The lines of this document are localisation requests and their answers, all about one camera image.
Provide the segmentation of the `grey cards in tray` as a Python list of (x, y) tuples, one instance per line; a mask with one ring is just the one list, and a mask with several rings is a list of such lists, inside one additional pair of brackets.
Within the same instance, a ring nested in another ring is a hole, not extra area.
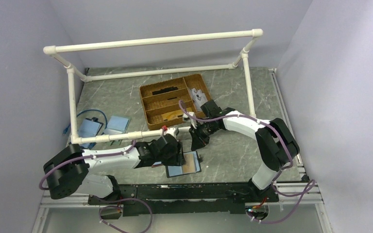
[(201, 106), (208, 102), (206, 94), (201, 89), (188, 89), (191, 99), (197, 111), (201, 111)]

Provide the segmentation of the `white PVC pipe frame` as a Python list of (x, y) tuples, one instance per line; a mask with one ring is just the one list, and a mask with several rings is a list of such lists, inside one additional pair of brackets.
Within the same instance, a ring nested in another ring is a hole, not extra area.
[[(254, 96), (252, 90), (252, 80), (250, 75), (248, 53), (254, 43), (263, 35), (262, 29), (252, 29), (248, 31), (236, 31), (236, 32), (223, 32), (223, 33), (204, 33), (204, 34), (192, 34), (192, 35), (180, 35), (180, 36), (168, 36), (158, 38), (146, 38), (146, 39), (134, 39), (124, 41), (113, 41), (113, 42), (101, 42), (101, 43), (89, 43), (79, 45), (67, 45), (67, 46), (45, 46), (43, 52), (60, 62), (67, 71), (68, 75), (68, 96), (69, 96), (69, 112), (70, 112), (70, 141), (72, 144), (85, 144), (85, 143), (104, 143), (115, 140), (123, 139), (141, 139), (145, 137), (160, 136), (163, 130), (154, 131), (136, 131), (116, 135), (103, 134), (94, 137), (80, 137), (78, 135), (77, 128), (77, 113), (76, 113), (76, 98), (75, 98), (75, 80), (78, 76), (83, 82), (92, 82), (99, 80), (110, 80), (110, 79), (121, 79), (121, 78), (133, 78), (140, 76), (160, 75), (160, 74), (172, 74), (172, 73), (185, 73), (193, 71), (206, 71), (206, 70), (219, 70), (219, 69), (235, 69), (239, 62), (243, 63), (247, 97), (250, 115), (255, 117), (254, 108)], [(185, 68), (172, 68), (162, 69), (153, 71), (142, 71), (142, 72), (130, 72), (122, 74), (112, 75), (100, 75), (100, 76), (87, 76), (80, 72), (75, 65), (67, 61), (60, 54), (64, 52), (78, 52), (88, 50), (102, 50), (102, 49), (115, 49), (145, 45), (158, 45), (168, 43), (179, 43), (179, 42), (190, 42), (190, 41), (203, 41), (203, 40), (214, 40), (214, 39), (226, 39), (226, 38), (238, 38), (238, 37), (250, 37), (250, 42), (243, 47), (240, 51), (238, 58), (226, 65), (214, 65), (214, 66), (201, 66), (201, 67), (185, 67)]]

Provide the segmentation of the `gold credit card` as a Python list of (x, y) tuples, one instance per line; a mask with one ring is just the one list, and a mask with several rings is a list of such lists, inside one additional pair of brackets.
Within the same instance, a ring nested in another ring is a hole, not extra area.
[(182, 171), (185, 174), (196, 173), (199, 170), (199, 166), (196, 165), (198, 159), (197, 153), (194, 151), (184, 154), (185, 163), (182, 166)]

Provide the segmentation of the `blue card left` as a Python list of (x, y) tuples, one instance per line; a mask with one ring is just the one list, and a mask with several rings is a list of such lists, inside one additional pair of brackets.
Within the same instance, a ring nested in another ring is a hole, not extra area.
[(81, 138), (95, 137), (103, 125), (96, 117), (85, 118), (78, 129), (78, 136)]

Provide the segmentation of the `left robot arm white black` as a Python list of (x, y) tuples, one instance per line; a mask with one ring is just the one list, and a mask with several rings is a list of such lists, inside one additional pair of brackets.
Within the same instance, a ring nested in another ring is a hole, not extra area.
[(86, 150), (71, 144), (46, 162), (39, 188), (48, 190), (53, 200), (72, 194), (88, 194), (113, 204), (121, 197), (117, 179), (100, 172), (185, 164), (182, 143), (167, 134), (150, 142), (132, 141), (131, 145), (111, 150)]

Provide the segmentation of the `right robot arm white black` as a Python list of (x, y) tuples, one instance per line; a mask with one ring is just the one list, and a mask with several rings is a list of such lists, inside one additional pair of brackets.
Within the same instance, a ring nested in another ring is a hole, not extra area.
[(249, 181), (248, 195), (253, 201), (261, 201), (267, 188), (279, 173), (293, 166), (293, 159), (300, 148), (286, 123), (281, 118), (261, 120), (227, 107), (221, 109), (210, 100), (201, 106), (205, 118), (200, 119), (185, 112), (191, 119), (189, 133), (192, 150), (205, 147), (210, 136), (219, 130), (233, 131), (254, 139), (261, 155), (261, 166)]

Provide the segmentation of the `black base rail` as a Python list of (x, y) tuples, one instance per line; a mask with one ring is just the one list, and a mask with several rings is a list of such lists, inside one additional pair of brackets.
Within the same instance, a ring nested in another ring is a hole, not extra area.
[(248, 182), (189, 184), (122, 184), (120, 192), (106, 200), (90, 196), (90, 206), (119, 205), (123, 216), (229, 212), (244, 214), (245, 207), (263, 201), (278, 202), (271, 189), (255, 191)]

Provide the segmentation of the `black card in tray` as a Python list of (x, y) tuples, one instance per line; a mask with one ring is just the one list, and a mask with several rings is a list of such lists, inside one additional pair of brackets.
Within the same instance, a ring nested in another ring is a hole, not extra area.
[(163, 89), (160, 89), (160, 90), (155, 90), (152, 92), (152, 95), (155, 96), (155, 95), (159, 95), (159, 94), (163, 94), (163, 93), (168, 93), (168, 92), (171, 92), (171, 91), (175, 91), (175, 90), (178, 90), (179, 88), (176, 87), (176, 86), (171, 86), (171, 87), (166, 87), (166, 88), (163, 88)]

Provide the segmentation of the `gold card in tray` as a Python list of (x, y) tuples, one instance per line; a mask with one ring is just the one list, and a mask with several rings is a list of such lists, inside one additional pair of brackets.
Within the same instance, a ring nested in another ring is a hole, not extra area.
[(176, 110), (176, 111), (163, 113), (163, 114), (161, 114), (161, 117), (162, 117), (163, 121), (170, 121), (170, 120), (174, 120), (174, 119), (177, 119), (177, 118), (183, 118), (183, 115), (184, 115), (184, 112), (180, 109), (180, 110)]

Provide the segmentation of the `brown woven divided tray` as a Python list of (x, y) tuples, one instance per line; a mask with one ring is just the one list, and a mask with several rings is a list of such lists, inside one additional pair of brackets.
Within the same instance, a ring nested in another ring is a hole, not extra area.
[[(155, 90), (160, 90), (171, 86), (176, 86), (179, 89), (155, 96), (152, 95), (152, 92)], [(202, 75), (200, 74), (192, 74), (141, 86), (139, 91), (148, 129), (158, 130), (161, 129), (162, 126), (174, 126), (183, 123), (182, 118), (163, 121), (161, 117), (161, 114), (163, 113), (180, 110), (178, 105), (180, 100), (185, 103), (185, 108), (188, 111), (195, 112), (196, 116), (199, 118), (205, 117), (205, 114), (202, 111), (197, 111), (194, 106), (188, 92), (188, 89), (192, 88), (201, 89), (206, 94), (208, 100), (211, 100), (210, 93), (206, 84), (204, 83)]]

